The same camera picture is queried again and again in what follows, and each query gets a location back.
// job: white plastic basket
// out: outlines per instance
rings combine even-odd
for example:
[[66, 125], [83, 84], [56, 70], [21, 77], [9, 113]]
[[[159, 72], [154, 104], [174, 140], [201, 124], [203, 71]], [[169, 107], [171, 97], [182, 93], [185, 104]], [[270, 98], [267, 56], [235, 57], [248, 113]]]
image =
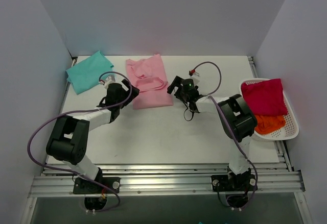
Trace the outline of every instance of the white plastic basket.
[[[242, 94], [242, 90], [241, 90], [241, 85], [243, 83], [246, 83], [247, 85], [250, 84], [255, 84], [255, 83], [259, 83], [261, 81], [265, 81], [265, 80], [269, 80], [269, 79], [259, 79], [259, 78], [253, 78], [250, 80], [243, 80], [240, 83], [240, 94]], [[285, 119], [285, 126], [280, 128], [277, 131], [274, 131], [270, 134], [267, 135], [260, 135], [258, 134], [256, 131], [254, 132], [254, 134], [252, 135], [252, 138], [254, 140], [258, 140], [258, 141], [276, 141], [276, 140], [289, 140], [289, 139], [293, 139], [298, 135], [299, 132], [299, 127], [297, 124], [297, 121], [295, 119], [294, 113], [292, 111], [292, 108], [285, 96], [285, 93], [283, 92], [284, 95], [284, 103], [285, 106], [288, 110], [288, 114], [284, 115], [284, 119]]]

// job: black mounting plate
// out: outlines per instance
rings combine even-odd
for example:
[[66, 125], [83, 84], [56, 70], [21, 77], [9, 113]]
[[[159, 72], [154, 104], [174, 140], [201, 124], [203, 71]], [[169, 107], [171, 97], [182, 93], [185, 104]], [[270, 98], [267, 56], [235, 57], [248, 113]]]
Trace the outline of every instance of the black mounting plate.
[[[101, 183], [107, 187], [109, 187], [111, 190], [113, 190], [115, 193], [119, 193], [120, 188], [120, 178], [119, 177], [103, 177], [101, 180]], [[114, 182], [118, 182], [119, 186], [117, 189], [114, 189], [112, 187]], [[75, 179], [74, 183], [74, 189], [73, 194], [97, 194], [102, 193], [103, 188], [99, 185], [92, 183], [90, 181], [87, 181], [85, 179], [82, 179], [80, 177], [77, 177]]]
[[240, 187], [235, 189], [233, 187], [233, 185], [230, 183], [230, 181], [228, 179], [228, 175], [213, 175], [213, 176], [211, 176], [211, 182], [214, 182], [214, 180], [219, 181], [219, 183], [216, 186], [212, 184], [212, 188], [213, 188], [214, 192], [217, 192], [217, 190], [219, 192], [253, 191], [254, 186], [249, 184], [250, 179], [255, 179], [255, 176], [249, 175], [248, 181], [246, 181], [246, 183], [242, 184]]

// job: purple cable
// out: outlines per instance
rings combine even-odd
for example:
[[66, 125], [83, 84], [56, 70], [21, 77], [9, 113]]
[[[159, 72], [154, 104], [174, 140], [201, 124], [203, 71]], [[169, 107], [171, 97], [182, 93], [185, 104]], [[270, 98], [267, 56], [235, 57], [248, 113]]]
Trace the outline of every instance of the purple cable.
[[255, 184], [254, 184], [254, 190], [253, 190], [253, 192], [252, 192], [252, 194], [251, 194], [251, 197], [250, 197], [249, 201], [248, 201], [244, 206], [242, 206], [242, 207], [240, 208], [240, 209], [244, 209], [245, 207], [248, 206], [248, 204], [250, 203], [250, 201], [251, 201], [251, 200], [253, 199], [253, 197], [254, 197], [254, 193], [255, 193], [256, 188], [257, 188], [257, 186], [258, 186], [258, 172], [257, 172], [256, 167], [254, 166], [254, 164], [251, 162], [251, 160], [248, 159], [248, 157], [246, 156], [245, 152], [241, 149], [241, 147], [240, 147], [239, 143], [237, 142], [237, 139], [236, 139], [236, 137], [235, 137], [235, 135], [234, 135], [234, 133], [233, 133], [231, 127], [230, 127], [230, 124], [228, 123], [228, 121], [227, 121], [227, 119], [226, 119], [226, 117], [225, 117], [223, 111], [221, 110], [221, 108], [219, 107], [219, 105], [216, 103], [215, 99], [214, 99], [211, 95], [209, 95], [208, 98], [210, 98], [210, 99], [213, 101], [213, 103], [215, 104], [216, 109], [217, 109], [217, 112], [220, 114], [220, 117], [224, 120], [224, 123], [227, 125], [228, 131], [229, 131], [230, 135], [232, 136], [232, 138], [233, 138], [233, 140], [234, 140], [234, 142], [235, 142], [235, 145], [237, 146], [237, 148], [239, 149], [239, 151], [241, 152], [241, 154], [244, 156], [244, 158], [245, 158], [245, 159], [249, 162], [249, 164], [253, 167], [253, 170], [254, 170], [254, 173], [255, 173]]
[[123, 103], [125, 103], [125, 102], [130, 98], [130, 96], [132, 95], [132, 84], [130, 83], [130, 81], [128, 80], [128, 78], [127, 78], [125, 75], [121, 74], [120, 72], [114, 72], [114, 71], [104, 72], [103, 74], [100, 75], [100, 77], [99, 77], [99, 81], [100, 81], [100, 79], [101, 79], [101, 77], [102, 77], [103, 75], [108, 74], [108, 73], [115, 73], [115, 74], [118, 74], [118, 75], [122, 76], [123, 78], [125, 78], [125, 79], [128, 81], [128, 83], [129, 83], [129, 87], [130, 87], [130, 90], [129, 90], [129, 94], [128, 94], [128, 96], [127, 96], [127, 98], [126, 98], [125, 100], [123, 100], [123, 101], [120, 102], [120, 103], [117, 103], [117, 104], [114, 104], [114, 105], [110, 105], [110, 106], [107, 106], [107, 107], [103, 107], [103, 108], [99, 108], [99, 109], [90, 109], [90, 110], [74, 110], [74, 111], [69, 111], [69, 112], [61, 113], [61, 114], [59, 114], [59, 115], [57, 115], [57, 116], [55, 116], [55, 117], [49, 119], [48, 121], [44, 122], [44, 123], [43, 123], [39, 128], [37, 128], [37, 129], [33, 132], [33, 134], [31, 135], [31, 137], [30, 137], [30, 139], [29, 139], [29, 141], [28, 141], [28, 143], [27, 143], [27, 154], [29, 155], [30, 159], [31, 159], [35, 164], [37, 164], [37, 165], [39, 165], [39, 166], [41, 166], [41, 167], [44, 167], [44, 168], [48, 168], [48, 169], [60, 170], [60, 171], [65, 171], [65, 172], [73, 173], [73, 174], [75, 174], [75, 175], [78, 175], [78, 176], [80, 176], [80, 177], [86, 179], [87, 181], [90, 181], [90, 182], [92, 182], [92, 183], [95, 183], [95, 184], [99, 185], [99, 186], [102, 187], [102, 188], [105, 188], [107, 191], [113, 193], [113, 194], [116, 196], [116, 198], [117, 198], [117, 200], [118, 200], [117, 204], [112, 205], [112, 206], [110, 206], [110, 207], [108, 207], [108, 208], [106, 208], [106, 209], [98, 210], [97, 212], [99, 212], [99, 211], [106, 211], [106, 210], [110, 210], [110, 209], [113, 209], [113, 208], [117, 207], [117, 206], [120, 204], [120, 202], [121, 202], [121, 199], [120, 199], [120, 197], [118, 196], [118, 194], [117, 194], [116, 192], [114, 192], [112, 189], [110, 189], [109, 187], [107, 187], [107, 186], [105, 186], [105, 185], [103, 185], [103, 184], [101, 184], [101, 183], [99, 183], [99, 182], [96, 182], [96, 181], [90, 179], [90, 178], [87, 177], [87, 176], [80, 175], [80, 173], [78, 173], [77, 171], [74, 171], [74, 170], [71, 170], [71, 169], [63, 169], [63, 168], [58, 168], [58, 167], [53, 167], [53, 166], [49, 166], [49, 165], [46, 165], [46, 164], [42, 164], [41, 162], [37, 161], [37, 160], [33, 157], [32, 153], [31, 153], [31, 143], [32, 143], [32, 140], [33, 140], [33, 138], [35, 137], [35, 135], [36, 135], [36, 134], [37, 134], [37, 133], [38, 133], [38, 132], [39, 132], [39, 131], [44, 127], [44, 126], [46, 126], [47, 124], [49, 124], [50, 122], [52, 122], [53, 120], [55, 120], [55, 119], [57, 119], [57, 118], [60, 118], [60, 117], [63, 117], [63, 116], [65, 116], [65, 115], [67, 115], [67, 114], [72, 114], [72, 113], [88, 113], [88, 112], [96, 112], [96, 111], [99, 111], [99, 110], [104, 110], [104, 109], [108, 109], [108, 108], [112, 108], [112, 107], [120, 106], [120, 105], [122, 105]]
[[199, 66], [201, 66], [201, 65], [203, 65], [203, 64], [205, 64], [205, 63], [210, 63], [210, 64], [212, 64], [213, 66], [215, 66], [215, 67], [218, 69], [218, 72], [219, 72], [219, 75], [220, 75], [219, 84], [218, 84], [217, 88], [216, 88], [213, 92], [210, 92], [210, 93], [207, 94], [207, 95], [211, 95], [211, 94], [215, 93], [215, 92], [219, 89], [219, 87], [220, 87], [220, 85], [221, 85], [221, 71], [220, 71], [220, 68], [217, 66], [216, 63], [214, 63], [214, 62], [208, 62], [208, 61], [206, 61], [206, 62], [201, 62], [200, 64], [196, 65], [195, 68], [193, 68], [193, 70], [197, 69]]

